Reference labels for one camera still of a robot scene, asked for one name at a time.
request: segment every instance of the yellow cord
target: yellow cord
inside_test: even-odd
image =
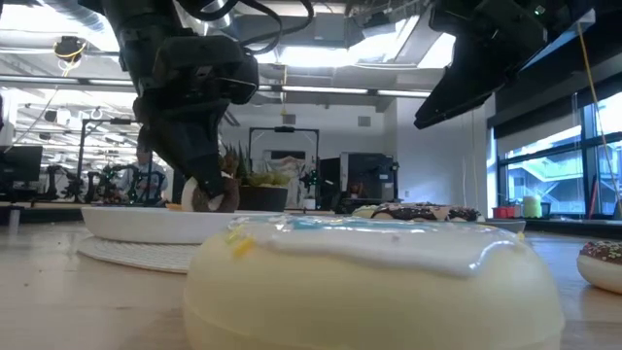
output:
[[[583,61],[585,62],[585,70],[587,72],[587,79],[590,82],[590,90],[592,91],[592,99],[594,100],[594,106],[596,107],[596,116],[599,121],[599,127],[601,128],[601,138],[603,140],[603,146],[605,147],[606,164],[609,167],[609,174],[611,175],[611,182],[615,189],[615,199],[618,203],[618,210],[622,213],[622,202],[620,202],[620,190],[618,189],[618,183],[615,180],[615,174],[613,174],[613,167],[611,166],[611,157],[609,152],[606,151],[606,138],[605,130],[603,129],[603,122],[601,121],[601,109],[599,108],[599,98],[596,95],[596,88],[594,85],[594,77],[592,76],[592,68],[590,67],[590,59],[587,54],[587,47],[585,46],[585,39],[583,38],[583,28],[581,23],[577,23],[577,29],[579,32],[579,41],[581,42],[581,49],[583,50]]]
[[[58,53],[55,53],[55,54],[56,54],[56,57],[58,57],[58,58],[69,58],[69,57],[76,56],[76,55],[82,53],[85,50],[85,48],[86,48],[86,43],[83,43],[82,47],[79,48],[76,52],[71,52],[71,53],[68,53],[68,54],[58,54]]]

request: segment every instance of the wall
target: wall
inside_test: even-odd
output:
[[[494,99],[475,111],[419,130],[413,122],[423,102],[397,100],[400,198],[466,205],[488,213],[495,205],[495,197],[487,196],[488,183],[494,178],[488,169],[496,166],[486,119],[494,114]],[[392,137],[391,132],[385,135]]]
[[[397,156],[397,99],[385,111],[384,150],[387,155]]]
[[[280,105],[231,106],[229,111],[241,126],[223,123],[225,144],[248,144],[249,127],[281,126]],[[383,153],[384,115],[372,106],[324,106],[291,105],[288,114],[296,114],[296,128],[320,129],[320,158],[335,158],[342,152]],[[371,127],[358,127],[359,116],[371,117]],[[253,134],[253,158],[261,158],[264,150],[305,151],[315,155],[315,134],[275,133],[273,131]]]

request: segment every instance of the chocolate donut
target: chocolate donut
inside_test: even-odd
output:
[[[588,242],[579,252],[579,256],[622,265],[622,243],[607,241]]]
[[[395,219],[404,221],[461,221],[475,222],[481,214],[472,208],[422,203],[386,203],[380,205],[373,219]]]
[[[622,243],[588,242],[579,252],[576,265],[586,281],[622,294]]]

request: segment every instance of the red object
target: red object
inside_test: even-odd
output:
[[[515,212],[516,212],[516,208],[513,206],[493,208],[493,217],[495,219],[514,218],[514,215],[516,214]]]

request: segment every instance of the placemat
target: placemat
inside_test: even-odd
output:
[[[78,243],[78,252],[108,263],[155,271],[188,273],[190,260],[198,247],[198,244],[129,243],[89,237]]]

